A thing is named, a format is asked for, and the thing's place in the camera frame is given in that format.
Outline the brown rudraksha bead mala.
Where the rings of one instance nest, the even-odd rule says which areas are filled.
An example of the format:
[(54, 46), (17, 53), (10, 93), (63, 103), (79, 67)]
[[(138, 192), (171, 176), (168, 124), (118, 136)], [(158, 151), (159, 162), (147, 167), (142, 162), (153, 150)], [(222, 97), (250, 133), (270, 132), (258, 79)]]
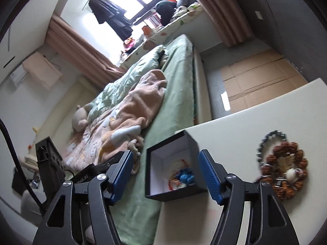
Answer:
[(293, 198), (308, 177), (309, 161), (298, 143), (282, 141), (259, 160), (261, 175), (256, 183), (269, 183), (281, 201)]

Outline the pink fleece blanket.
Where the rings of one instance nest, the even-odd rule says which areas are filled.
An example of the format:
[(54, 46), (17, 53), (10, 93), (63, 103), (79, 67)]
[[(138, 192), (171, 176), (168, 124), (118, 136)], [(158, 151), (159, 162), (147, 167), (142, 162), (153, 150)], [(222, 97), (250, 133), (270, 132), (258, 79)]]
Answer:
[(64, 165), (81, 171), (103, 164), (119, 151), (134, 154), (132, 175), (140, 169), (144, 138), (141, 135), (156, 117), (164, 100), (167, 81), (161, 70), (151, 70), (114, 108), (102, 113), (83, 134), (76, 134), (63, 153)]

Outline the cream plush toy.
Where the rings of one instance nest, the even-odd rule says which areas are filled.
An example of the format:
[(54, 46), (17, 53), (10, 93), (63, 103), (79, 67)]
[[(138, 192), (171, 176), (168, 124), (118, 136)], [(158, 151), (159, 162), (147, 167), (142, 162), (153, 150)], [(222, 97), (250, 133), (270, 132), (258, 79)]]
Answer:
[(92, 102), (84, 106), (77, 105), (76, 112), (72, 118), (72, 128), (75, 132), (80, 133), (86, 129), (88, 125), (87, 117), (94, 106), (95, 104)]

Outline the bed with green sheet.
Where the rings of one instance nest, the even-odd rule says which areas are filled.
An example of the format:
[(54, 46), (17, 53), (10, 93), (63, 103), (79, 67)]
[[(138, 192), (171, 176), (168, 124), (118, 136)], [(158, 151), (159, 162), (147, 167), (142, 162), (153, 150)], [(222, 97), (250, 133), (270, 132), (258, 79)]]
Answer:
[(152, 244), (155, 238), (161, 205), (145, 197), (147, 149), (199, 121), (201, 100), (197, 97), (195, 68), (201, 66), (201, 60), (195, 47), (186, 35), (163, 46), (168, 50), (168, 59), (159, 69), (167, 81), (163, 102), (156, 117), (141, 132), (144, 146), (140, 169), (131, 175), (121, 200), (111, 209), (123, 244)]

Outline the light green duvet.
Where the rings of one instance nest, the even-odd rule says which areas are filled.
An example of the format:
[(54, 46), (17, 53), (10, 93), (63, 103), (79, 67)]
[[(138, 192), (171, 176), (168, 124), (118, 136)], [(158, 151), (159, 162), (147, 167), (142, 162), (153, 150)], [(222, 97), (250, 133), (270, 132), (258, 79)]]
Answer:
[(97, 117), (119, 104), (142, 76), (151, 70), (160, 69), (168, 59), (168, 50), (159, 45), (133, 64), (128, 71), (116, 81), (105, 86), (103, 91), (92, 101), (94, 105), (87, 120), (92, 123)]

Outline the flattened cardboard sheets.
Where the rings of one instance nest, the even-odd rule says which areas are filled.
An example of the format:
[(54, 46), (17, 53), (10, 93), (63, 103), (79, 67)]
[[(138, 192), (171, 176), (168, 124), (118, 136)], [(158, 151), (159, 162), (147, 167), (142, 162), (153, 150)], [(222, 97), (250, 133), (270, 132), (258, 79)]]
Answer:
[(225, 91), (223, 107), (235, 113), (287, 94), (308, 81), (273, 49), (220, 69)]

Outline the pink left curtain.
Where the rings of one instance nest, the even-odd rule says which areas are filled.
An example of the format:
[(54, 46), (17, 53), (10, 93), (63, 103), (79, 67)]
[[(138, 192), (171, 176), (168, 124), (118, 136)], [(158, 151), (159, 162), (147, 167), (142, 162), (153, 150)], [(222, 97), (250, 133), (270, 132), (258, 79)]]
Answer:
[(104, 88), (126, 73), (55, 14), (49, 21), (45, 42), (97, 87)]

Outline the pink curtain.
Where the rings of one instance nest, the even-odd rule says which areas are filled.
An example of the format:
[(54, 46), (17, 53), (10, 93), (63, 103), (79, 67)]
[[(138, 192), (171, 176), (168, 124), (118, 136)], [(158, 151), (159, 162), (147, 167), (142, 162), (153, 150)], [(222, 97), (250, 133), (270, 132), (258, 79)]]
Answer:
[(45, 42), (97, 87), (104, 88), (126, 73), (55, 14), (49, 21)]
[(236, 0), (197, 1), (209, 15), (226, 47), (233, 47), (253, 36)]

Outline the colourful plush toy on sill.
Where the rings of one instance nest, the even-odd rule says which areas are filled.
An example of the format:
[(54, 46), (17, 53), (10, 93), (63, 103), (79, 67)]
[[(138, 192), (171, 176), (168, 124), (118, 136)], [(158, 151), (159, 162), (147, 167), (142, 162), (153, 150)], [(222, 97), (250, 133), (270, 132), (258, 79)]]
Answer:
[(124, 53), (130, 54), (135, 50), (135, 40), (133, 38), (128, 38), (123, 43)]

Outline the orange item on sill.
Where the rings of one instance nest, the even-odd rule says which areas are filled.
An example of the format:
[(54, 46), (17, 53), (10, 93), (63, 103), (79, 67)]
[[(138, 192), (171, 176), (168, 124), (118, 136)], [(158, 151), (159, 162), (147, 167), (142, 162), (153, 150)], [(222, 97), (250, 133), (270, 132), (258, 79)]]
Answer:
[(150, 38), (153, 36), (153, 30), (149, 26), (143, 26), (142, 31), (145, 37)]

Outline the patterned window seat pad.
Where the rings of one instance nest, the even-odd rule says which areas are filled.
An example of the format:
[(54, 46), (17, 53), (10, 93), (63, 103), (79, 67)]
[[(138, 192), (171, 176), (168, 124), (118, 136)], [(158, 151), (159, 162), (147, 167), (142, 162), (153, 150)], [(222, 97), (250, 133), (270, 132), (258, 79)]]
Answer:
[(188, 7), (180, 6), (173, 15), (172, 21), (165, 27), (160, 27), (151, 37), (145, 39), (130, 54), (121, 58), (119, 66), (129, 69), (141, 57), (150, 52), (156, 46), (163, 44), (169, 36), (181, 28), (182, 25), (193, 21), (202, 11), (203, 7), (195, 2)]

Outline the black bag on sill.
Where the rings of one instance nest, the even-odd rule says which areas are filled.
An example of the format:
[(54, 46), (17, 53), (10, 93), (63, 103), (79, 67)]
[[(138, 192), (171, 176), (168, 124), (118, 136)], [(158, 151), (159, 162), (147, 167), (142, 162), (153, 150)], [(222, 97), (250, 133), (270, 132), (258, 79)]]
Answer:
[(177, 3), (172, 1), (163, 0), (155, 5), (156, 12), (160, 15), (160, 22), (163, 26), (170, 23)]

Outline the pink right curtain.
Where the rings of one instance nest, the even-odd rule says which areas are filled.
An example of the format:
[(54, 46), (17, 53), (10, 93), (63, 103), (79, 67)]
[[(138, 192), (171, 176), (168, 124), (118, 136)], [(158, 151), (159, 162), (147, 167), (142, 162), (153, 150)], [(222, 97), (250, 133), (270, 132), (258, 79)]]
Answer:
[(233, 47), (253, 36), (236, 0), (197, 1), (209, 15), (226, 47)]

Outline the covered wall air conditioner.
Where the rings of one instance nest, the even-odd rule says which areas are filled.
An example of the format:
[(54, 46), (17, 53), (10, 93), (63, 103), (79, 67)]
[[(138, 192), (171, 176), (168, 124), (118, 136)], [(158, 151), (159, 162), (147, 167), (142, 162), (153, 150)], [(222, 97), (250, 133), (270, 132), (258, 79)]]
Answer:
[(26, 58), (11, 73), (10, 79), (15, 87), (18, 87), (28, 75), (47, 90), (50, 90), (62, 77), (62, 73), (39, 52)]

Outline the white wall socket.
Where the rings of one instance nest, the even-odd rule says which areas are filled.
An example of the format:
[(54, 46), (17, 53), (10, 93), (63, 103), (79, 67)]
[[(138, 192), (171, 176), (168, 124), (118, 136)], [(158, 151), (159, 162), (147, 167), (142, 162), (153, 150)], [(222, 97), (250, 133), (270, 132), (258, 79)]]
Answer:
[(255, 14), (259, 20), (263, 20), (262, 14), (260, 11), (255, 11)]

